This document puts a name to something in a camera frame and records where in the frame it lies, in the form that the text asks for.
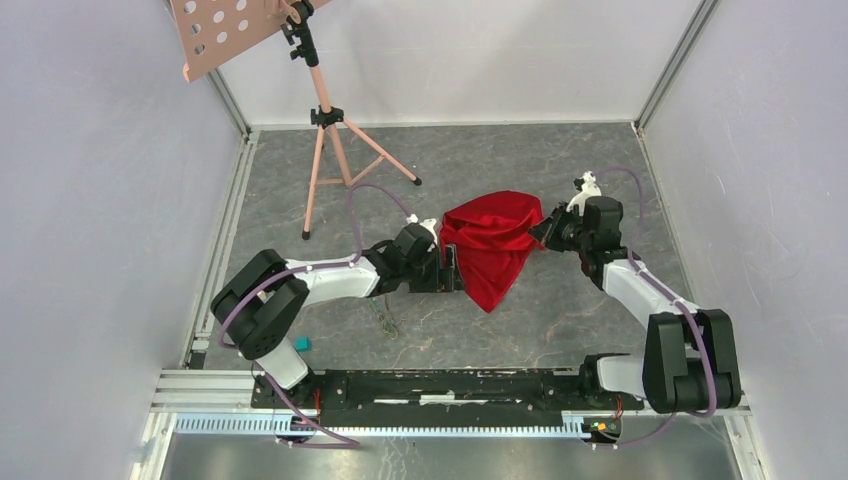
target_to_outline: red cloth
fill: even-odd
[[[519,192],[495,192],[447,213],[439,243],[456,245],[465,291],[487,313],[506,295],[534,248],[527,230],[541,222],[542,203]]]

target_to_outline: aluminum frame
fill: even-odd
[[[142,437],[141,458],[133,466],[132,480],[161,478],[171,439],[181,434],[292,433],[293,412],[288,409],[254,409],[250,406],[254,378],[250,371],[163,370],[153,397]],[[305,415],[316,414],[303,409]],[[402,429],[340,428],[342,434],[357,437],[497,437],[497,438],[577,438],[574,425],[584,418],[609,417],[612,411],[563,411],[563,428]],[[660,416],[652,409],[625,411],[625,417]],[[743,480],[767,480],[769,475],[759,450],[752,416],[746,399],[733,410],[716,412],[724,418],[730,443]]]
[[[244,203],[244,195],[247,192],[247,182],[250,179],[250,169],[253,166],[253,157],[256,154],[260,133],[257,131],[250,134],[242,147],[238,162],[233,170],[226,203],[221,211],[218,223],[218,233],[207,256],[209,263],[203,285],[196,293],[192,306],[191,318],[194,319],[194,323],[188,331],[184,343],[183,366],[188,365],[193,354],[206,352],[209,348],[209,338],[212,335],[214,324],[214,319],[209,312],[209,305],[212,303],[215,294],[224,286],[224,276],[227,273],[230,252],[233,248],[233,240],[241,215],[241,207]]]
[[[674,48],[665,68],[663,68],[653,90],[651,90],[651,94],[648,95],[648,100],[642,107],[642,111],[639,112],[639,116],[633,122],[633,127],[637,130],[644,129],[648,122],[650,122],[651,117],[657,110],[657,106],[659,106],[675,77],[677,77],[680,67],[692,51],[693,45],[698,40],[701,31],[704,29],[704,25],[706,25],[712,16],[718,3],[719,0],[701,0],[701,3],[698,4],[698,8],[695,9],[692,19],[689,20],[689,25],[683,31],[683,36],[677,42],[677,46]]]

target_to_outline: wire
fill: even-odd
[[[636,173],[630,167],[608,167],[604,168],[598,172],[596,175],[607,173],[607,172],[626,172],[629,173],[633,180],[636,182],[636,188],[639,190],[639,225],[636,230],[636,237],[633,240],[633,243],[639,241],[642,237],[642,229],[644,227],[644,219],[645,219],[645,194],[642,189],[642,181],[639,179],[639,174]],[[716,398],[716,387],[715,387],[715,378],[713,377],[713,368],[710,364],[710,359],[707,356],[707,347],[704,345],[704,339],[701,336],[701,331],[698,328],[697,322],[695,322],[695,317],[692,316],[692,313],[689,309],[683,305],[681,299],[676,297],[673,292],[669,289],[665,288],[662,283],[660,283],[656,278],[653,277],[650,273],[643,270],[642,267],[636,263],[636,260],[633,258],[633,249],[627,249],[627,260],[630,262],[630,265],[636,270],[636,274],[642,277],[645,281],[651,284],[652,287],[660,294],[662,294],[669,302],[672,303],[675,307],[678,308],[683,313],[683,317],[686,318],[686,323],[689,324],[689,329],[692,330],[692,337],[695,339],[695,345],[698,347],[698,351],[701,352],[701,365],[704,368],[704,376],[706,377],[707,383],[707,396],[709,398],[707,403],[707,410],[705,412],[687,412],[690,415],[700,417],[700,418],[708,418],[711,417],[717,407],[718,400]]]
[[[656,438],[662,432],[666,431],[668,429],[668,427],[671,426],[671,422],[672,422],[672,420],[674,420],[675,416],[677,416],[677,414],[672,413],[671,415],[666,417],[666,419],[662,423],[662,425],[660,425],[659,427],[657,427],[656,430],[645,435],[644,437],[640,437],[640,438],[637,438],[635,440],[628,440],[626,442],[619,442],[619,443],[616,443],[615,445],[607,445],[605,443],[592,443],[591,444],[592,450],[598,450],[598,449],[600,449],[600,450],[618,450],[619,448],[635,447],[637,445],[641,445],[641,444],[643,444],[643,443],[645,443],[649,440]]]
[[[380,185],[375,185],[375,184],[372,184],[372,183],[359,183],[359,184],[356,184],[353,187],[351,187],[347,192],[347,211],[348,211],[348,214],[350,215],[351,227],[353,229],[353,235],[354,235],[354,238],[356,240],[356,253],[353,256],[353,259],[351,259],[349,261],[343,261],[343,262],[318,263],[318,264],[313,264],[313,265],[308,265],[308,266],[304,265],[304,266],[301,266],[301,267],[290,268],[288,270],[284,270],[280,273],[272,275],[271,277],[269,277],[268,279],[266,279],[265,281],[263,281],[262,283],[257,285],[256,288],[254,288],[253,290],[250,291],[250,293],[245,295],[245,297],[242,298],[241,301],[239,301],[238,304],[236,304],[235,308],[233,308],[230,311],[229,315],[227,315],[226,319],[224,319],[224,322],[221,323],[221,333],[218,336],[218,344],[221,347],[229,348],[229,349],[236,349],[237,348],[235,346],[235,344],[232,344],[232,343],[229,343],[229,342],[226,341],[225,336],[227,335],[227,330],[230,328],[230,325],[233,323],[233,320],[235,320],[235,318],[238,316],[238,314],[241,313],[241,311],[244,309],[244,307],[248,303],[250,303],[250,301],[253,300],[257,295],[259,295],[259,292],[265,290],[270,285],[282,280],[283,278],[288,277],[289,275],[294,275],[296,273],[306,272],[310,268],[317,270],[317,269],[325,269],[325,268],[346,267],[346,266],[350,266],[351,264],[356,263],[357,261],[359,261],[360,258],[362,258],[362,232],[359,230],[359,224],[356,221],[356,211],[355,211],[354,205],[353,205],[353,193],[356,190],[359,190],[360,188],[364,188],[364,187],[375,188],[375,189],[380,190],[381,192],[385,193],[392,200],[394,200],[394,202],[400,207],[401,210],[403,210],[403,213],[406,215],[407,218],[412,216],[412,212],[403,203],[403,200],[401,200],[400,197],[398,197],[394,193],[390,192],[385,187],[382,187]],[[330,448],[345,448],[345,449],[347,449],[347,448],[358,448],[359,447],[359,442],[357,442],[356,440],[353,440],[351,438],[347,438],[347,437],[338,435],[336,433],[333,433],[333,432],[327,430],[326,428],[318,425],[312,419],[306,417],[303,414],[303,412],[301,412],[294,405],[294,403],[291,401],[291,399],[285,394],[285,392],[280,387],[280,385],[277,383],[277,381],[274,380],[274,377],[272,377],[267,372],[265,373],[265,376],[268,379],[268,383],[270,383],[271,387],[274,389],[274,392],[280,397],[280,399],[283,400],[283,403],[285,403],[286,406],[288,406],[296,415],[303,418],[303,420],[309,426],[311,426],[311,427],[315,428],[316,430],[318,430],[318,431],[320,431],[320,432],[342,442],[342,443],[318,443],[318,444],[303,443],[303,444],[301,444],[301,443],[294,443],[294,442],[290,441],[289,446],[298,447],[298,448],[326,448],[326,449],[330,449]]]
[[[614,437],[614,436],[610,435],[609,433],[607,433],[603,430],[598,430],[598,434],[609,439],[609,440],[612,440],[613,442],[617,442],[618,439],[619,439],[619,437]]]
[[[639,191],[639,223],[636,230],[636,236],[633,239],[633,244],[635,245],[642,238],[642,230],[644,228],[645,223],[645,192],[642,189],[642,181],[639,179],[639,174],[636,173],[635,170],[630,167],[624,166],[603,168],[601,170],[598,170],[597,172],[593,172],[593,174],[598,176],[607,172],[628,173],[631,177],[633,177],[633,180],[636,182],[636,189]],[[663,287],[657,279],[653,278],[653,276],[644,271],[642,267],[640,267],[639,264],[636,263],[636,260],[633,258],[633,250],[631,248],[627,249],[627,260],[629,261],[630,266],[632,266],[633,269],[637,272],[637,275],[645,279],[649,284],[651,284],[652,287],[654,287],[654,289],[656,289],[660,294],[666,297],[669,302],[672,302],[675,307],[677,307],[681,312],[683,312],[683,316],[686,318],[686,323],[689,324],[689,328],[692,330],[692,336],[695,338],[695,345],[698,347],[698,351],[701,352],[701,365],[704,368],[704,375],[706,376],[707,380],[707,394],[709,396],[708,406],[705,412],[688,413],[690,415],[702,418],[712,416],[713,413],[715,413],[717,404],[715,379],[713,378],[713,369],[710,365],[710,360],[707,357],[707,350],[704,345],[704,340],[703,338],[701,338],[701,332],[698,329],[698,324],[695,322],[695,318],[692,316],[692,313],[689,312],[689,309],[686,308],[686,306],[683,305],[683,303],[681,303],[680,300],[674,296],[674,294],[672,294],[667,288]],[[616,443],[615,445],[593,443],[592,449],[618,450],[619,448],[635,447],[637,445],[641,445],[642,443],[652,440],[664,431],[666,431],[668,427],[671,426],[671,422],[676,416],[677,413],[672,412],[672,414],[666,417],[665,421],[659,427],[657,427],[656,430],[645,435],[644,437],[629,440],[626,442]]]
[[[383,296],[383,307],[385,311],[380,309],[380,306],[373,298],[369,297],[368,303],[371,305],[371,309],[374,310],[374,313],[377,314],[377,321],[380,322],[380,328],[383,330],[383,333],[392,340],[396,339],[400,334],[400,323],[395,321],[394,315],[392,315],[391,310],[389,310],[388,295]]]
[[[358,184],[354,185],[353,187],[351,187],[347,192],[347,211],[348,211],[348,214],[350,215],[351,227],[353,228],[353,236],[356,239],[356,253],[353,256],[353,259],[351,259],[349,261],[343,261],[343,262],[317,263],[317,264],[312,264],[312,265],[308,265],[308,266],[304,265],[304,266],[300,266],[300,267],[296,267],[296,268],[290,268],[288,270],[284,270],[280,273],[272,275],[271,277],[266,279],[264,282],[260,283],[256,288],[251,290],[250,293],[245,295],[244,298],[242,298],[241,301],[238,304],[236,304],[236,307],[230,311],[230,314],[227,315],[227,318],[224,319],[224,322],[221,324],[221,334],[218,335],[218,345],[220,345],[223,348],[229,348],[231,350],[236,349],[235,344],[229,343],[225,339],[227,329],[230,328],[230,325],[233,323],[233,320],[235,320],[235,318],[238,316],[238,314],[241,313],[241,311],[244,309],[244,307],[248,303],[250,303],[250,301],[253,300],[259,294],[259,292],[265,290],[266,288],[268,288],[269,286],[273,285],[274,283],[282,280],[283,278],[288,277],[289,275],[294,275],[296,273],[306,272],[306,271],[308,271],[309,268],[318,270],[318,269],[325,269],[325,268],[346,267],[346,266],[349,266],[350,264],[358,262],[359,259],[362,258],[362,232],[359,230],[359,224],[356,221],[356,211],[355,211],[354,205],[353,205],[353,193],[355,191],[359,190],[360,188],[364,188],[364,187],[376,188],[377,190],[380,190],[381,192],[388,195],[392,200],[394,200],[395,203],[397,203],[397,205],[400,207],[400,209],[403,210],[403,213],[407,217],[412,215],[409,208],[407,208],[407,206],[403,203],[403,200],[401,200],[397,195],[390,192],[385,187],[382,187],[380,185],[375,185],[373,183],[358,183]]]
[[[613,422],[617,422],[618,419],[624,414],[624,404],[621,401],[621,395],[616,395],[615,397],[615,415],[612,417]]]
[[[294,404],[294,402],[291,401],[289,396],[286,395],[286,392],[283,391],[283,389],[280,387],[280,385],[277,383],[277,381],[274,380],[274,377],[272,377],[271,374],[269,374],[267,371],[265,372],[265,378],[268,379],[268,383],[271,384],[271,388],[274,389],[274,393],[276,393],[280,397],[280,399],[283,401],[283,403],[285,403],[286,406],[289,407],[289,409],[292,412],[294,412],[295,415],[297,415],[298,417],[303,419],[303,421],[307,425],[314,428],[315,430],[317,430],[317,431],[319,431],[319,432],[321,432],[321,433],[323,433],[323,434],[325,434],[329,437],[333,437],[336,440],[338,440],[339,442],[341,442],[341,443],[295,443],[295,442],[289,441],[288,445],[290,447],[293,447],[293,448],[316,448],[316,449],[336,449],[336,448],[354,449],[354,448],[359,448],[360,443],[357,442],[356,440],[354,440],[352,438],[345,437],[343,435],[339,435],[338,433],[332,432],[330,430],[327,430],[326,428],[322,427],[321,425],[316,423],[311,418],[304,415],[303,412],[301,412],[300,409],[297,408],[297,406]]]

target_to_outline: music stand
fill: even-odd
[[[313,109],[310,112],[312,125],[318,127],[318,138],[315,141],[315,153],[312,158],[309,196],[306,201],[306,214],[301,235],[304,240],[310,237],[315,188],[318,185],[341,183],[352,185],[383,160],[388,160],[415,185],[421,185],[421,179],[418,176],[404,167],[349,118],[346,118],[342,109],[333,107],[330,103],[324,77],[318,66],[318,52],[307,23],[307,19],[315,12],[315,8],[328,2],[329,0],[311,2],[309,0],[294,2],[291,0],[171,0],[187,61],[183,67],[183,76],[189,82],[201,78],[279,30],[282,30],[289,45],[294,45],[295,39],[300,41],[300,45],[291,52],[291,59],[303,58],[306,61],[319,102],[318,110]],[[379,154],[376,160],[355,177],[351,177],[336,123],[343,123]],[[333,144],[342,178],[318,178],[325,132],[329,134]]]

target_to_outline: white enclosure panel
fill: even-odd
[[[239,138],[163,2],[0,5],[0,478],[127,478]]]
[[[704,307],[733,318],[775,478],[844,478],[848,3],[725,1],[648,126]]]
[[[359,123],[630,120],[697,0],[333,0],[310,19],[335,105]],[[277,33],[221,68],[254,125],[308,124]]]

